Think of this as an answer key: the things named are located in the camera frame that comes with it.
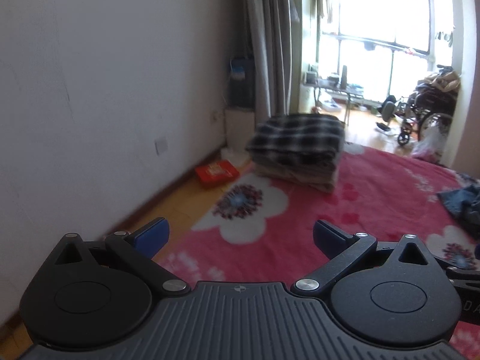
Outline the black white plaid shirt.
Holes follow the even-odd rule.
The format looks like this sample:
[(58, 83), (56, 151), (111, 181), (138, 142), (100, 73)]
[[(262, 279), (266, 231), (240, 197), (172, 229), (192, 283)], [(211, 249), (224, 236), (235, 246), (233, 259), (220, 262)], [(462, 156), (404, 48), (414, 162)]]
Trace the black white plaid shirt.
[(335, 116), (281, 115), (256, 126), (246, 151), (278, 165), (335, 169), (344, 143), (344, 123)]

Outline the dark blue denim garment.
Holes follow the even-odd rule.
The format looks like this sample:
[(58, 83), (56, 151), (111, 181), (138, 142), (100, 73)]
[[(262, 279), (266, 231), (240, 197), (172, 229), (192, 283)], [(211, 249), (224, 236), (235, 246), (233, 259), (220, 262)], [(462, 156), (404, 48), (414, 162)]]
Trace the dark blue denim garment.
[(479, 185), (437, 193), (439, 201), (453, 219), (473, 239), (479, 239)]

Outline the beige folded cloth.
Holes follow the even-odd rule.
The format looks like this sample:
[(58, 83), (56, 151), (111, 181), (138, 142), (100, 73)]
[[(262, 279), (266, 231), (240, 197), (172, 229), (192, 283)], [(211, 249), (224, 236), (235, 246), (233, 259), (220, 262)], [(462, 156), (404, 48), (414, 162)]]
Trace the beige folded cloth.
[(327, 194), (331, 194), (338, 183), (338, 170), (327, 173), (304, 172), (290, 170), (284, 166), (261, 165), (254, 163), (258, 176), (287, 180), (299, 185), (308, 185)]

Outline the pink floral blanket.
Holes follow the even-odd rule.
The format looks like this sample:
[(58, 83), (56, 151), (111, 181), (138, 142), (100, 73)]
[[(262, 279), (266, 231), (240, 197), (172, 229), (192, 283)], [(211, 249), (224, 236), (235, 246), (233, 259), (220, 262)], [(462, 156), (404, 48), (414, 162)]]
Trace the pink floral blanket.
[(327, 262), (313, 241), (324, 220), (380, 242), (415, 234), (432, 254), (477, 270), (476, 241), (438, 198), (468, 184), (441, 166), (349, 143), (332, 192), (248, 171), (157, 261), (189, 284), (292, 284)]

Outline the wheelchair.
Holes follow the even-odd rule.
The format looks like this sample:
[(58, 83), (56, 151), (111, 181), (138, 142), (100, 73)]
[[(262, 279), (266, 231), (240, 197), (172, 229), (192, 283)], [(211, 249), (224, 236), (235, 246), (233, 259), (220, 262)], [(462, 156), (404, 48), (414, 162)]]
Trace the wheelchair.
[(438, 71), (417, 82), (408, 99), (399, 102), (395, 116), (401, 119), (397, 142), (405, 146), (411, 135), (421, 141), (429, 128), (449, 133), (461, 87), (461, 77), (450, 66), (437, 66)]

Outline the red box on floor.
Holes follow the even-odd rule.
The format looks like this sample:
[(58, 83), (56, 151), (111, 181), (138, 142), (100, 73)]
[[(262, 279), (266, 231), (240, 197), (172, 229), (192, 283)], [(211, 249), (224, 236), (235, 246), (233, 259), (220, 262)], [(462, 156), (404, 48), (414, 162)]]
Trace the red box on floor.
[(197, 166), (194, 170), (199, 183), (205, 188), (213, 188), (218, 185), (236, 180), (240, 172), (229, 160), (220, 160), (207, 165)]

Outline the balcony table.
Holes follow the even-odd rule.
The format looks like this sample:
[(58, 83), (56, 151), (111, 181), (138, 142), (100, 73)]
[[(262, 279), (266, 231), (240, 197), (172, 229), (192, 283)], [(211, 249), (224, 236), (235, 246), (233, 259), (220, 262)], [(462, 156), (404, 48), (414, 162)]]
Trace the balcony table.
[(322, 111), (337, 112), (339, 105), (330, 97), (329, 101), (321, 100), (323, 93), (329, 95), (340, 95), (346, 97), (346, 105), (343, 117), (343, 123), (349, 125), (350, 114), (354, 103), (365, 105), (366, 98), (364, 97), (364, 89), (359, 85), (348, 84), (343, 82), (345, 76), (329, 76), (323, 79), (319, 76), (317, 70), (307, 70), (304, 72), (304, 86), (311, 88), (315, 107)]

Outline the white cabinet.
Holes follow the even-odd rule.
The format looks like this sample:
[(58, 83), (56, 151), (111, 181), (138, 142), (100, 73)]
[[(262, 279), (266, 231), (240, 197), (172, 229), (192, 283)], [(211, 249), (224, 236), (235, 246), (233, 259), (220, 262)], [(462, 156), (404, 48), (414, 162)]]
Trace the white cabinet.
[(243, 153), (255, 132), (255, 113), (243, 109), (228, 108), (224, 111), (224, 127), (227, 147), (233, 152)]

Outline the blue black water dispenser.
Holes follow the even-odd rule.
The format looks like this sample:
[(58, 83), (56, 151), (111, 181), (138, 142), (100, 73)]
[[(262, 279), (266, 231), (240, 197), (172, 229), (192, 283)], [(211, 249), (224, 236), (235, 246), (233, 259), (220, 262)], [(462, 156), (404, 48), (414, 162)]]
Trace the blue black water dispenser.
[(229, 105), (253, 109), (256, 97), (256, 68), (253, 58), (234, 58), (230, 61)]

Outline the grey curtain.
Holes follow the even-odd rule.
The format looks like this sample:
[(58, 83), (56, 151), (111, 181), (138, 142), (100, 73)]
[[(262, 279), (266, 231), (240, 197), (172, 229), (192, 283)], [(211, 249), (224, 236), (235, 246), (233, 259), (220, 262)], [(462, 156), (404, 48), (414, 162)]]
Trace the grey curtain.
[(295, 113), (301, 68), (301, 0), (244, 1), (256, 69), (256, 121)]

